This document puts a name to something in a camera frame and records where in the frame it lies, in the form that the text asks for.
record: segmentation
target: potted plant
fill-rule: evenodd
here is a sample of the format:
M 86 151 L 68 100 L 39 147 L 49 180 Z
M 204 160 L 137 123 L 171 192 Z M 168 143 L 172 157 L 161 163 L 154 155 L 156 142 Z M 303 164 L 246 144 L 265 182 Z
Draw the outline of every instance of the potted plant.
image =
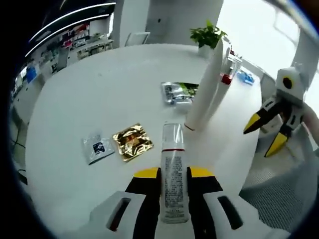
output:
M 205 58 L 209 58 L 212 49 L 215 49 L 219 39 L 227 35 L 217 26 L 214 26 L 210 20 L 206 21 L 206 27 L 191 29 L 190 32 L 190 38 L 198 43 L 198 54 Z

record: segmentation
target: clear bottle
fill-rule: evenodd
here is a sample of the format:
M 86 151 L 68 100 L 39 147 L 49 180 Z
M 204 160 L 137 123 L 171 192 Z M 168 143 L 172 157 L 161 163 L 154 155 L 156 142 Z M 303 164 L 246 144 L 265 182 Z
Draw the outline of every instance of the clear bottle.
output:
M 163 126 L 161 153 L 160 219 L 167 224 L 186 223 L 189 219 L 187 165 L 182 126 Z

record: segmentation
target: red cap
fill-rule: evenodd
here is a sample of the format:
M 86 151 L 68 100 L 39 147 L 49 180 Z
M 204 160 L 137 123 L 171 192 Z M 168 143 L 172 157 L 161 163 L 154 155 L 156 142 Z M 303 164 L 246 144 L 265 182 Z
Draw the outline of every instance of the red cap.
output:
M 230 85 L 231 81 L 232 81 L 232 79 L 227 74 L 224 74 L 223 78 L 221 79 L 221 82 L 226 84 L 226 85 Z

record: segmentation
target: round table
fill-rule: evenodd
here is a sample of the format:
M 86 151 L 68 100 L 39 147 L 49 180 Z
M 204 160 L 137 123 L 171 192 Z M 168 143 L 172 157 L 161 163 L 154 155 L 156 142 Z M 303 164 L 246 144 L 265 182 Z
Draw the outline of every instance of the round table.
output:
M 160 83 L 199 83 L 207 61 L 197 47 L 154 44 L 110 50 L 52 76 L 35 104 L 26 140 L 26 171 L 36 211 L 54 233 L 79 228 L 97 205 L 125 190 L 135 172 L 160 166 L 162 126 L 185 115 L 163 102 Z M 203 132 L 184 131 L 189 165 L 214 172 L 224 190 L 238 194 L 251 166 L 259 132 L 243 134 L 261 106 L 259 79 L 234 78 Z M 88 165 L 81 139 L 103 137 L 140 123 L 154 147 L 124 162 L 117 153 Z

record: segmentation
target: gold snack packet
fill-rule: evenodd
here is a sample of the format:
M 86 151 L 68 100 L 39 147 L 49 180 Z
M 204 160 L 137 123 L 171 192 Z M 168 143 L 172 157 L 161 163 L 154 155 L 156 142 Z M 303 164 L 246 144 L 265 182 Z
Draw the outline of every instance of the gold snack packet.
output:
M 139 123 L 114 134 L 113 139 L 118 145 L 124 162 L 130 161 L 154 146 Z

